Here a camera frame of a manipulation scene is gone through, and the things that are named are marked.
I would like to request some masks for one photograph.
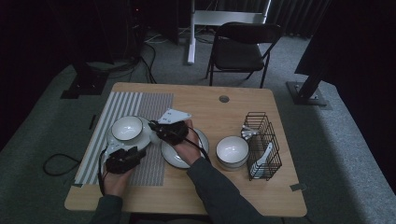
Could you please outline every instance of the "person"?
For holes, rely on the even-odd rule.
[[[192,121],[185,120],[190,129]],[[189,132],[187,138],[198,144],[195,132]],[[183,141],[174,146],[178,156],[190,168],[187,175],[195,186],[196,192],[202,200],[205,210],[212,223],[272,223],[273,219],[262,216],[252,204],[240,193],[238,188],[225,175],[214,168],[201,157],[200,150],[193,144]],[[91,224],[119,223],[122,208],[122,194],[127,187],[128,179],[133,170],[123,175],[108,173],[104,180],[105,196],[100,198]],[[165,223],[144,221],[142,223]]]

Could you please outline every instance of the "striped placemat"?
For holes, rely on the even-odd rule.
[[[81,162],[75,184],[99,184],[97,179],[99,155],[107,145],[107,131],[119,118],[139,116],[159,119],[172,107],[172,93],[147,93],[113,91],[108,96],[102,116],[98,121],[91,143]],[[161,186],[165,161],[160,144],[149,144],[147,155],[136,168],[130,180],[135,186]]]

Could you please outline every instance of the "table top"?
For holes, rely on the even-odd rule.
[[[299,180],[290,155],[288,142],[277,111],[274,95],[266,89],[204,87],[186,85],[116,83],[112,91],[173,93],[173,108],[192,114],[195,128],[200,129],[209,141],[209,157],[213,166],[225,174],[241,194],[265,216],[303,217],[306,206],[300,190],[290,186]],[[230,101],[222,103],[220,96]],[[279,144],[282,166],[268,181],[249,181],[245,167],[238,171],[225,171],[216,158],[216,145],[230,135],[239,135],[248,112],[265,112],[272,122]],[[166,213],[205,215],[202,201],[188,178],[185,169],[168,163],[164,168],[162,186],[130,186],[123,197],[122,210],[137,213]],[[101,192],[98,185],[72,186],[64,206],[69,210],[96,209]]]

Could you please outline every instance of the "wire basket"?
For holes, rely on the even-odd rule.
[[[279,145],[276,141],[272,123],[269,122],[265,112],[249,112],[245,118],[244,127],[242,131],[258,131],[257,134],[248,137],[243,135],[247,140],[249,150],[247,158],[249,180],[264,178],[269,180],[282,166],[279,156]],[[265,162],[258,162],[267,149],[269,150],[269,154]]]

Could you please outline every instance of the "table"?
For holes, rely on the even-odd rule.
[[[209,157],[213,166],[239,188],[241,194],[265,216],[303,217],[306,206],[300,190],[290,186],[299,180],[290,155],[288,142],[276,108],[274,95],[266,89],[203,87],[163,84],[116,83],[112,91],[173,93],[173,108],[192,114],[195,128],[209,141]],[[222,103],[220,96],[230,101]],[[272,122],[283,165],[269,181],[248,180],[246,165],[238,171],[225,171],[216,158],[216,145],[224,137],[239,135],[248,112],[266,112]],[[136,213],[205,215],[186,170],[166,163],[160,187],[130,186],[124,195],[123,210]],[[98,185],[72,186],[65,200],[69,210],[95,210],[101,197]]]
[[[232,12],[232,11],[206,11],[195,10],[195,0],[191,0],[191,37],[189,47],[188,64],[195,61],[195,25],[221,26],[229,21],[240,21],[248,23],[265,23],[271,0],[266,2],[263,13]]]

